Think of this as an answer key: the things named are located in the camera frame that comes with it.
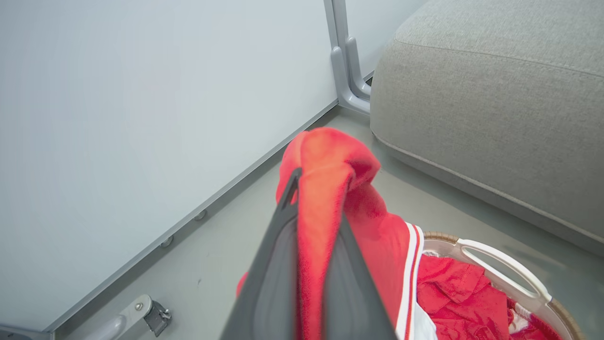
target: gray floor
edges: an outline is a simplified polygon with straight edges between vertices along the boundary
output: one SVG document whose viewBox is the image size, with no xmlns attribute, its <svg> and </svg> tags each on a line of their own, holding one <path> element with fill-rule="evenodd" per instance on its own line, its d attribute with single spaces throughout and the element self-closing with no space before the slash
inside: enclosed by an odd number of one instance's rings
<svg viewBox="0 0 604 340">
<path fill-rule="evenodd" d="M 604 259 L 444 185 L 390 157 L 372 136 L 368 118 L 335 108 L 322 123 L 366 143 L 382 163 L 374 185 L 388 209 L 423 230 L 489 244 L 516 258 L 575 317 L 588 339 L 604 333 Z M 162 339 L 217 339 L 235 288 L 260 244 L 275 208 L 278 166 L 268 162 L 254 182 L 220 211 L 191 222 L 168 249 L 158 249 L 59 331 L 79 340 L 146 293 L 173 311 Z M 127 339 L 155 337 L 144 329 Z"/>
</svg>

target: clothing pile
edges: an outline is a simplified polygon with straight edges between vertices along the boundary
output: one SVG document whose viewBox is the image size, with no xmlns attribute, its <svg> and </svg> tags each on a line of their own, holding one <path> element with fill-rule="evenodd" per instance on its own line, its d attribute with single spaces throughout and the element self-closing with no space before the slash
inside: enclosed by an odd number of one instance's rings
<svg viewBox="0 0 604 340">
<path fill-rule="evenodd" d="M 560 340 L 483 268 L 422 255 L 421 229 L 389 213 L 371 185 L 380 164 L 363 143 L 330 128 L 302 132 L 283 156 L 278 202 L 298 168 L 298 338 L 323 339 L 325 277 L 343 213 L 400 340 Z"/>
</svg>

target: gray sofa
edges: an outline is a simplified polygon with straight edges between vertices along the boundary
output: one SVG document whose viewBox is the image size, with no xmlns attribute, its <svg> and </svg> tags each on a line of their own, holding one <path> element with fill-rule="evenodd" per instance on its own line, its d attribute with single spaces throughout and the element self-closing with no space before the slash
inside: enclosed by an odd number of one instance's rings
<svg viewBox="0 0 604 340">
<path fill-rule="evenodd" d="M 385 49 L 403 162 L 604 256 L 604 1 L 432 0 Z"/>
</svg>

